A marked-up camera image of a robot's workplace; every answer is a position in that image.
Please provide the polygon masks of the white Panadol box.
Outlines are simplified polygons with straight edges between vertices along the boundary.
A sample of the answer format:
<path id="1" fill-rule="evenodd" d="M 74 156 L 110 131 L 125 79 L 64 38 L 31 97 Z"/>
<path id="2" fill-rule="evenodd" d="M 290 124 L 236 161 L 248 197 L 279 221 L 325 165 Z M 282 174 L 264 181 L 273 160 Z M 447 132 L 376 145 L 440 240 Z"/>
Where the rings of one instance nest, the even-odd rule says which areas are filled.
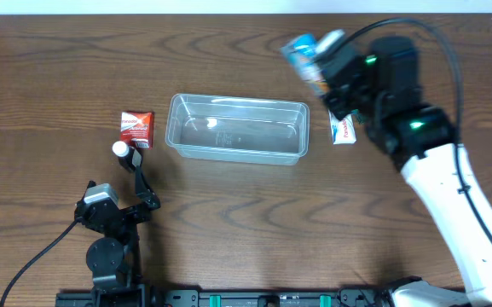
<path id="1" fill-rule="evenodd" d="M 356 132 L 352 115 L 349 114 L 343 119 L 337 119 L 333 113 L 328 113 L 333 144 L 354 144 L 356 142 Z"/>

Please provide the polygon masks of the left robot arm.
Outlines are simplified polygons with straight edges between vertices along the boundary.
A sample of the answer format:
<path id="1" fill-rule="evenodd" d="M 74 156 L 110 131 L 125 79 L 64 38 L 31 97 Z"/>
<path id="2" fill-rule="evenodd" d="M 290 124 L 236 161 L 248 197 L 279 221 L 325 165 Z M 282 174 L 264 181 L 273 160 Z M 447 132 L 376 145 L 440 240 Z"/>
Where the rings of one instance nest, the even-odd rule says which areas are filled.
<path id="1" fill-rule="evenodd" d="M 120 209 L 119 197 L 108 183 L 89 182 L 76 204 L 74 217 L 85 228 L 103 235 L 89 247 L 86 263 L 94 288 L 101 291 L 132 288 L 142 280 L 137 225 L 149 221 L 160 208 L 142 168 L 134 171 L 135 193 L 140 202 Z"/>

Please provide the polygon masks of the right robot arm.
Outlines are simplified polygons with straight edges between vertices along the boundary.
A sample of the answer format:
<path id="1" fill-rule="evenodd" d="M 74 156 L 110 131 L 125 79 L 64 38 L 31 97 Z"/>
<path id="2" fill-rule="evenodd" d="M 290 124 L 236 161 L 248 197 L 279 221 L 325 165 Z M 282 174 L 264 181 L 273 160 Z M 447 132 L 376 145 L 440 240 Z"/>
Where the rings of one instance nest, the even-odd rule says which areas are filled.
<path id="1" fill-rule="evenodd" d="M 405 37 L 374 40 L 363 55 L 332 32 L 316 47 L 322 100 L 337 119 L 357 112 L 369 139 L 422 200 L 458 266 L 466 303 L 492 306 L 492 207 L 458 128 L 422 98 L 419 57 Z"/>

